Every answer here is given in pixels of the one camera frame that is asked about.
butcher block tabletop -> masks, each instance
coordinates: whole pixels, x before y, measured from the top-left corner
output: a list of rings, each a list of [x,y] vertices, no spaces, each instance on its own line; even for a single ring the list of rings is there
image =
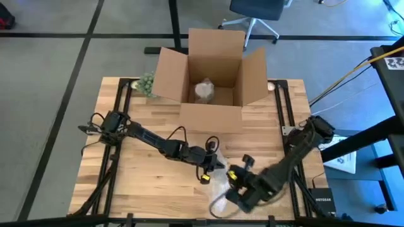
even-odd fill
[[[102,80],[94,112],[103,116],[114,108],[117,87],[120,78],[105,77]],[[303,80],[288,79],[290,99],[296,124],[310,116]],[[287,110],[281,93],[283,114],[288,125]],[[126,92],[122,92],[121,108]],[[179,103],[166,98],[146,98],[137,91],[132,92],[129,105],[131,120],[162,137],[168,137],[179,126]],[[272,91],[262,100],[242,108],[242,134],[217,134],[187,131],[190,146],[205,146],[210,136],[220,139],[220,153],[227,166],[242,165],[242,157],[249,154],[255,159],[251,171],[258,173],[264,167],[277,163],[284,157],[280,124],[276,109],[275,95]],[[94,123],[101,124],[101,118],[95,117]],[[184,139],[178,130],[173,139]],[[88,136],[87,144],[94,143],[98,136]],[[97,143],[84,150],[76,185],[70,203],[69,213],[77,211],[87,200],[97,185],[98,174],[105,145]],[[324,172],[321,155],[313,149],[303,160],[306,182],[312,187],[311,180]],[[224,190],[223,170],[215,170],[208,185],[201,185],[196,179],[195,166],[164,158],[155,148],[131,137],[122,142],[121,158],[117,171],[114,195],[109,216],[125,218],[133,213],[136,218],[181,218],[215,219],[208,211],[209,203]],[[325,174],[315,179],[316,187],[328,187]],[[102,213],[106,189],[102,194],[99,213]],[[297,188],[299,209],[304,215],[302,194]],[[289,187],[285,195],[273,204],[257,207],[250,214],[238,212],[230,219],[268,219],[274,215],[278,220],[293,220],[293,208]],[[225,216],[236,210],[230,202],[219,202],[216,214]]]

open cardboard box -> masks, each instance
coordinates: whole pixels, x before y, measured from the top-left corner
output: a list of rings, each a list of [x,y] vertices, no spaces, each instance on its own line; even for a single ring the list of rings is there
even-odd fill
[[[152,93],[181,103],[180,124],[205,132],[242,132],[241,108],[268,95],[263,48],[242,58],[242,31],[189,29],[189,55],[162,48]],[[194,86],[209,78],[215,95],[195,102]]]

black desk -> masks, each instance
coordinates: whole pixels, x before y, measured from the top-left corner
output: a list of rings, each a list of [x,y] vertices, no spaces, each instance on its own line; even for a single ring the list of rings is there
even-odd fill
[[[168,47],[169,49],[176,50],[183,54],[188,54],[188,48],[183,48],[181,46],[181,33],[179,30],[179,19],[178,19],[178,9],[177,0],[169,0],[170,17],[172,34],[174,36],[174,47]],[[145,54],[159,54],[161,47],[145,47]]]
[[[372,57],[375,58],[402,46],[404,46],[404,37],[393,45],[373,47],[371,49]],[[397,52],[390,57],[404,57],[404,51]],[[360,148],[388,139],[393,154],[375,158],[372,164],[379,169],[398,165],[404,176],[404,71],[389,70],[384,59],[372,63],[372,66],[380,77],[395,115],[324,149],[321,156],[323,162],[327,162],[356,150],[359,155],[359,152],[363,152],[363,149],[359,150]],[[386,198],[388,209],[395,210],[394,205],[389,204],[388,199]]]

black floor stripe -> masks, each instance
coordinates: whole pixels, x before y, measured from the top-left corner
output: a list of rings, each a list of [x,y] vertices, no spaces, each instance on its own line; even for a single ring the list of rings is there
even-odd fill
[[[173,34],[154,33],[0,33],[0,37],[16,38],[174,38]],[[251,35],[251,40],[271,40],[273,35]],[[181,34],[187,39],[188,34]],[[281,35],[280,40],[318,40],[318,41],[396,41],[397,36],[367,35]]]
[[[56,137],[61,128],[64,114],[66,113],[66,109],[68,107],[68,103],[70,101],[74,86],[76,84],[76,81],[77,81],[77,78],[78,78],[78,75],[79,75],[79,72],[81,69],[81,65],[83,64],[83,60],[84,60],[84,57],[85,57],[87,49],[88,49],[88,45],[91,40],[90,35],[94,32],[94,28],[95,28],[95,25],[97,24],[97,20],[98,20],[98,17],[100,16],[100,12],[101,12],[103,4],[104,4],[104,0],[98,0],[98,4],[95,9],[93,18],[91,20],[90,26],[88,27],[87,34],[89,34],[89,35],[86,36],[86,39],[84,39],[83,45],[81,46],[76,63],[74,64],[74,68],[71,73],[68,85],[67,85],[66,90],[62,97],[61,105],[60,105],[59,109],[57,110],[55,121],[52,125],[52,128],[50,129],[50,134],[49,134],[49,137],[47,138],[44,152],[42,153],[42,156],[41,156],[39,164],[38,164],[38,168],[35,171],[35,175],[33,176],[31,186],[28,190],[27,196],[25,197],[25,201],[24,201],[24,204],[20,211],[20,215],[18,216],[18,221],[27,220],[28,215],[30,214],[33,202],[35,200],[35,196],[37,195],[42,177],[44,176],[46,166],[48,164],[49,158],[51,157],[51,153],[52,153],[53,146],[55,145]]]

